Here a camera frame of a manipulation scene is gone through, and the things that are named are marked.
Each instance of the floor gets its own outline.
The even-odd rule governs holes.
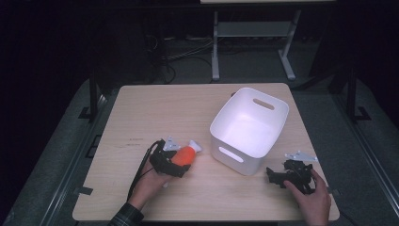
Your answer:
[[[208,39],[167,40],[170,62],[167,67],[161,66],[152,83],[212,83],[209,48],[186,54],[208,42]],[[291,88],[305,83],[310,79],[307,75],[318,42],[296,41],[293,44],[289,59],[297,76],[295,81],[287,80],[279,62],[277,50],[284,42],[285,39],[222,41],[220,80],[217,83],[281,82]],[[393,200],[379,179],[381,170],[368,157],[371,150],[393,187],[399,187],[399,182],[395,180],[399,174],[395,162],[399,157],[399,132],[361,81],[358,81],[357,106],[363,106],[371,120],[352,123],[344,112],[345,90],[341,94],[330,94],[327,90],[330,80],[328,78],[306,90],[293,90],[293,95],[342,212],[341,217],[331,222],[331,225],[399,225],[398,213],[392,207]],[[88,81],[75,93],[15,202],[6,226],[106,225],[106,222],[77,222],[72,218],[72,210],[119,87],[132,85],[136,81],[128,78],[113,82],[112,86],[102,87],[104,95],[99,101],[99,115],[92,123],[87,119],[79,119],[82,109],[89,106]],[[279,222],[279,225],[296,226],[304,223]]]

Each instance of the dark background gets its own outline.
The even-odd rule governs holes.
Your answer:
[[[0,0],[0,222],[90,73],[104,77],[99,85],[107,92],[122,85],[126,74],[153,67],[153,56],[145,55],[145,40],[126,27],[145,24],[145,32],[157,35],[156,13],[88,9],[103,3],[106,1]],[[398,3],[345,1],[338,5],[329,18],[312,71],[322,73],[350,53],[358,77],[399,126]],[[318,24],[326,18],[323,13],[304,10],[295,38],[320,39],[325,31]],[[212,12],[199,11],[164,14],[160,28],[180,39],[186,34],[212,35],[212,16]],[[155,79],[153,74],[137,74],[128,82],[149,84]]]

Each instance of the wooden table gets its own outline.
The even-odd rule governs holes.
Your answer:
[[[231,94],[250,87],[275,96],[290,107],[287,122],[263,165],[243,176],[213,159],[210,125]],[[104,129],[84,187],[73,210],[76,220],[110,220],[126,202],[130,184],[146,150],[154,141],[173,136],[184,146],[195,139],[203,152],[183,178],[142,210],[145,220],[175,221],[280,221],[301,220],[294,197],[287,189],[269,184],[266,167],[283,171],[285,153],[300,150],[315,155],[308,133],[285,84],[210,84],[129,86],[119,96]],[[313,167],[325,178],[318,163]],[[330,220],[339,217],[332,198]]]

